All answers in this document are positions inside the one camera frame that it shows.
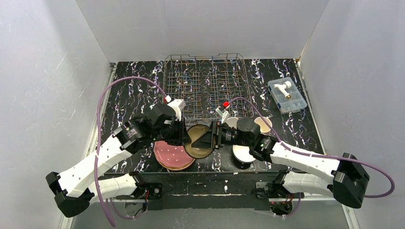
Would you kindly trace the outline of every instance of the black marble surface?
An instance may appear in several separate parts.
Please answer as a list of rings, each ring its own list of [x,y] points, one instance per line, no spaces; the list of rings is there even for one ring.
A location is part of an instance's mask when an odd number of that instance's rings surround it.
[[[320,140],[309,108],[297,113],[281,114],[267,91],[269,80],[290,76],[305,97],[294,60],[245,60],[245,65],[252,101],[261,114],[272,121],[273,127],[280,137],[293,146],[322,154]],[[142,76],[162,86],[163,68],[163,61],[119,62],[114,80],[127,76]],[[135,113],[150,111],[151,106],[160,99],[157,88],[146,82],[128,80],[114,85],[111,88],[102,124],[102,141],[104,142],[114,129],[129,120]],[[282,165],[271,165],[268,162],[257,160],[251,164],[241,164],[234,158],[232,149],[228,146],[215,150],[205,159],[196,160],[182,172],[268,172],[285,168]],[[108,172],[127,173],[131,171],[172,172],[163,168],[156,161],[153,144],[148,149],[140,150],[132,157],[121,161]]]

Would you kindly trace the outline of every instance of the clear plastic box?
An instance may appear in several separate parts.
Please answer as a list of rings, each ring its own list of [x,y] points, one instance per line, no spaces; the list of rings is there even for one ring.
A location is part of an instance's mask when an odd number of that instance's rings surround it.
[[[286,81],[291,82],[291,87],[286,89],[290,93],[291,98],[286,98],[283,93],[275,88],[275,84],[284,84]],[[280,78],[276,80],[271,80],[267,83],[268,90],[270,91],[271,96],[277,103],[277,107],[282,114],[287,114],[290,112],[298,112],[307,107],[307,102],[304,97],[302,97],[294,81],[290,77]]]

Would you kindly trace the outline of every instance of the metal frame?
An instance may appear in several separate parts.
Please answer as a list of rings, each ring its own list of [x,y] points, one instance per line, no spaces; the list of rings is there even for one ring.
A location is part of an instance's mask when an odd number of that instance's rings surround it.
[[[116,63],[110,63],[110,72],[108,74],[108,78],[106,81],[106,85],[104,88],[106,88],[110,83],[113,82],[114,80],[114,75],[115,71],[117,70],[117,64]],[[103,103],[101,104],[101,112],[100,112],[100,118],[104,118],[104,113],[106,111],[107,107],[107,102],[108,102],[108,97],[110,96],[110,91],[109,89],[106,94],[104,95]],[[83,159],[86,158],[89,154],[91,154],[95,149],[97,145],[97,117],[94,118],[94,123],[93,127],[90,132],[90,137],[86,146],[86,151],[85,155],[83,156]],[[59,229],[70,229],[72,227],[72,222],[73,222],[73,217],[67,218],[66,216],[62,215],[61,223],[59,224]]]
[[[220,119],[215,109],[235,96],[251,99],[245,60],[238,53],[215,56],[170,55],[164,63],[163,89],[172,98],[184,99],[186,125]],[[253,116],[251,107],[237,100],[231,116]]]
[[[302,85],[302,89],[304,90],[305,97],[307,98],[309,111],[311,112],[311,114],[314,114],[313,111],[312,111],[311,102],[309,101],[309,97],[308,97],[308,94],[307,94],[307,88],[305,86],[304,77],[303,77],[302,71],[301,71],[301,69],[299,67],[299,64],[300,64],[300,62],[295,60],[295,67],[297,68],[298,77],[299,77],[299,80],[301,81],[301,85]],[[315,129],[316,129],[316,131],[318,133],[318,137],[319,137],[320,145],[321,145],[322,150],[323,150],[323,154],[327,155],[327,153],[325,151],[325,145],[323,144],[322,138],[320,137],[318,126],[316,124],[315,117],[313,115],[312,115],[312,121],[314,122]],[[343,207],[344,215],[346,216],[346,221],[347,221],[347,224],[349,225],[349,228],[350,229],[360,229],[359,223],[357,222],[357,218],[356,218],[356,216],[354,214],[354,210],[352,208],[349,208],[349,207],[345,206],[345,205],[342,205],[342,207]]]
[[[166,68],[166,61],[167,61],[167,59],[165,60],[165,75],[166,75],[166,69],[167,69]],[[109,76],[109,78],[107,80],[106,85],[110,84],[113,81],[116,67],[117,67],[116,64],[112,65],[111,73],[110,73],[110,76]],[[312,107],[311,107],[310,102],[309,102],[309,98],[308,98],[308,94],[307,94],[307,91],[306,91],[304,79],[302,77],[302,72],[301,72],[301,70],[299,68],[299,62],[296,62],[296,68],[297,68],[297,71],[298,71],[298,76],[299,76],[299,78],[301,80],[301,83],[302,83],[302,86],[303,86],[303,89],[304,89],[304,94],[305,94],[305,96],[307,98],[307,103],[308,103],[309,110],[312,113]],[[107,92],[107,95],[105,96],[105,98],[108,98],[108,97],[109,97],[109,91]],[[105,99],[104,102],[103,102],[103,106],[101,108],[102,111],[105,110],[106,105],[107,105],[107,99]],[[313,119],[313,122],[315,124],[316,130],[318,132],[318,127],[316,125],[314,117],[312,117],[312,119]],[[324,150],[325,147],[323,145],[323,142],[322,142],[322,139],[320,137],[319,132],[318,132],[318,136],[319,136],[319,139],[320,139],[320,142],[321,142],[321,145],[322,145],[322,149]],[[89,143],[87,145],[87,152],[85,154],[85,157],[89,153],[94,151],[94,149],[96,147],[96,141],[97,141],[97,125],[96,125],[96,120],[95,120],[93,129],[91,131]],[[143,200],[138,200],[138,199],[125,199],[125,200],[124,199],[116,199],[114,201],[115,202],[126,202],[126,203],[140,203],[140,202],[143,202]],[[278,198],[275,198],[275,199],[269,199],[269,201],[281,201],[281,200],[278,199]],[[311,195],[311,194],[305,193],[305,198],[302,199],[301,201],[335,201],[335,199],[330,198],[330,197],[325,197],[325,196],[322,196],[322,195],[317,195],[317,194]],[[342,205],[342,210],[344,211],[344,214],[346,216],[346,220],[347,220],[349,228],[350,229],[359,229],[360,227],[359,227],[359,224],[357,222],[356,216],[354,214],[354,210],[352,208],[349,208],[349,207],[344,206],[344,205]],[[65,216],[62,215],[62,220],[61,220],[59,229],[70,229],[71,226],[72,226],[72,222],[73,222],[73,218],[66,218]]]

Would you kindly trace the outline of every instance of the wire rack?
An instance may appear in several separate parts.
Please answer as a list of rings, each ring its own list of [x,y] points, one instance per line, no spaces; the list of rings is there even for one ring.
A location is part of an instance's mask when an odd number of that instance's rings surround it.
[[[243,57],[237,53],[216,56],[170,55],[165,60],[163,88],[167,95],[184,99],[186,125],[220,119],[215,109],[236,96],[251,100]],[[231,117],[253,116],[251,107],[237,100]]]

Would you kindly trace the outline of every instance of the gray wall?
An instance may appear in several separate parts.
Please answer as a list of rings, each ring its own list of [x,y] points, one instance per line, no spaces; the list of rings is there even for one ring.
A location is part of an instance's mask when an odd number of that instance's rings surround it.
[[[0,228],[54,229],[45,176],[79,162],[109,63],[74,0],[0,4]]]
[[[299,58],[329,0],[76,0],[110,62]]]
[[[331,0],[302,55],[301,67],[326,151],[348,152],[396,181],[386,198],[355,211],[362,228],[404,228],[405,2]],[[368,194],[389,182],[368,169]]]

